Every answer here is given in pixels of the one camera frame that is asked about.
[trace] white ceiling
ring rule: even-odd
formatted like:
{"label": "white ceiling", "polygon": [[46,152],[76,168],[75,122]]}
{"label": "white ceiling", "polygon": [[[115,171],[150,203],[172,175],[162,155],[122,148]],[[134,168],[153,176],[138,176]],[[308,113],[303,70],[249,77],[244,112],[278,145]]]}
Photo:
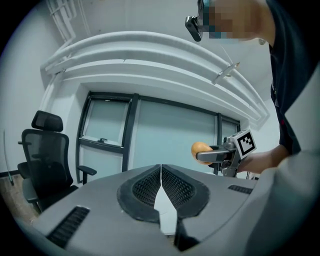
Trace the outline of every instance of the white ceiling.
{"label": "white ceiling", "polygon": [[[218,39],[205,35],[196,43],[185,27],[186,16],[198,12],[197,0],[82,0],[92,36],[117,31],[150,31],[179,37],[198,44],[230,63]],[[76,41],[87,38],[79,6],[71,24]],[[269,47],[258,40],[236,44],[222,44],[237,70],[252,84],[261,98],[270,98],[272,72]]]}

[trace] chair backrest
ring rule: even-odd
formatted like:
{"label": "chair backrest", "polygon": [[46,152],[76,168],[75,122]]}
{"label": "chair backrest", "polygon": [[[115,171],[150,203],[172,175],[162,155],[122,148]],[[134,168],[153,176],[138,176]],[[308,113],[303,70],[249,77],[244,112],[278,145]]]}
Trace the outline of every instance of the chair backrest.
{"label": "chair backrest", "polygon": [[32,127],[42,130],[24,130],[22,146],[32,184],[41,199],[73,183],[68,166],[69,138],[59,133],[63,130],[62,119],[54,114],[38,111]]}

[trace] glass pane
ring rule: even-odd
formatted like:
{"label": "glass pane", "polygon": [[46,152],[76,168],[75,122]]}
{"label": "glass pane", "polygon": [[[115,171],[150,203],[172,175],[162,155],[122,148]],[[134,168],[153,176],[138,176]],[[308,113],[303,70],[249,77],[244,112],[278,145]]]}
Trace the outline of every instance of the glass pane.
{"label": "glass pane", "polygon": [[88,175],[89,182],[110,175],[121,173],[122,156],[122,154],[108,152],[93,147],[81,145],[79,162],[81,166],[88,166],[96,170],[96,175]]}
{"label": "glass pane", "polygon": [[224,138],[234,135],[237,133],[237,125],[228,122],[228,121],[222,121],[222,143],[224,142]]}
{"label": "glass pane", "polygon": [[88,111],[82,138],[121,146],[129,103],[94,100]]}
{"label": "glass pane", "polygon": [[135,128],[130,153],[133,168],[172,164],[200,172],[211,171],[194,160],[191,146],[195,142],[215,144],[215,116],[141,101]]}

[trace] black mesh office chair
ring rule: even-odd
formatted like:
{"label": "black mesh office chair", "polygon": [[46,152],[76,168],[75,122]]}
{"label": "black mesh office chair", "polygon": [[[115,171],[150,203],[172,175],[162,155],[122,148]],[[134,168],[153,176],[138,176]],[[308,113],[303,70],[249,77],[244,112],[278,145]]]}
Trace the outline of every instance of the black mesh office chair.
{"label": "black mesh office chair", "polygon": [[[46,208],[75,191],[68,166],[69,138],[62,134],[62,119],[54,114],[37,111],[31,126],[22,132],[22,146],[28,165],[30,178],[22,182],[22,190],[28,203]],[[88,175],[97,171],[79,166],[83,172],[83,184]]]}

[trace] black shirt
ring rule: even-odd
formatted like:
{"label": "black shirt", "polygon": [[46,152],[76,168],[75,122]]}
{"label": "black shirt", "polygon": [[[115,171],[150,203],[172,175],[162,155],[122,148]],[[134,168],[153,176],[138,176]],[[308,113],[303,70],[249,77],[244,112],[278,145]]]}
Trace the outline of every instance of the black shirt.
{"label": "black shirt", "polygon": [[275,23],[275,41],[270,46],[271,98],[280,124],[279,144],[296,154],[301,149],[285,113],[307,85],[319,59],[297,16],[290,15],[280,0],[267,0],[267,4]]}

